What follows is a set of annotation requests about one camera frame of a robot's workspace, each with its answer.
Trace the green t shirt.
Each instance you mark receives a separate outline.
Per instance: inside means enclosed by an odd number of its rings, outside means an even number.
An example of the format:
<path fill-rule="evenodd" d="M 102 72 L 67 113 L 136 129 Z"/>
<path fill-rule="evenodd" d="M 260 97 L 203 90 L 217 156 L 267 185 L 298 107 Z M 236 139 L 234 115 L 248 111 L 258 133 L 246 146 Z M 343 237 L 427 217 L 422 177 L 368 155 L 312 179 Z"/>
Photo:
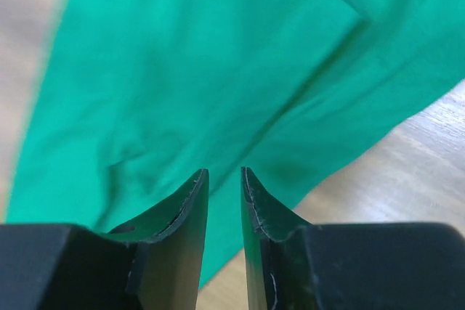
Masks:
<path fill-rule="evenodd" d="M 294 207 L 463 77 L 464 0 L 68 0 L 7 221 L 106 232 L 205 168 L 207 283 L 241 167 Z"/>

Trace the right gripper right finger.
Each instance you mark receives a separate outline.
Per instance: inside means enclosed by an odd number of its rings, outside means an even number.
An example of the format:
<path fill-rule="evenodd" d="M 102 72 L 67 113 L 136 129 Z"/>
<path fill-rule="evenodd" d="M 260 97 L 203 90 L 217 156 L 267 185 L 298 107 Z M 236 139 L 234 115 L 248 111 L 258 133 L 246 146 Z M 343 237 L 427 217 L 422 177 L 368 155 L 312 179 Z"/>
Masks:
<path fill-rule="evenodd" d="M 241 170 L 250 309 L 462 309 L 464 236 L 433 222 L 311 224 Z"/>

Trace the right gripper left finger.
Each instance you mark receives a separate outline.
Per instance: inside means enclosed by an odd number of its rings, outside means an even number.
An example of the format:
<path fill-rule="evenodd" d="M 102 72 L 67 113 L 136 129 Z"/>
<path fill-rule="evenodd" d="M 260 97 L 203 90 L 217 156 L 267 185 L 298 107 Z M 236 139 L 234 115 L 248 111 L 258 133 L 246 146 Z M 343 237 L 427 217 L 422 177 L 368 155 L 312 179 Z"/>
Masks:
<path fill-rule="evenodd" d="M 108 233 L 74 224 L 1 226 L 3 309 L 194 309 L 209 173 Z"/>

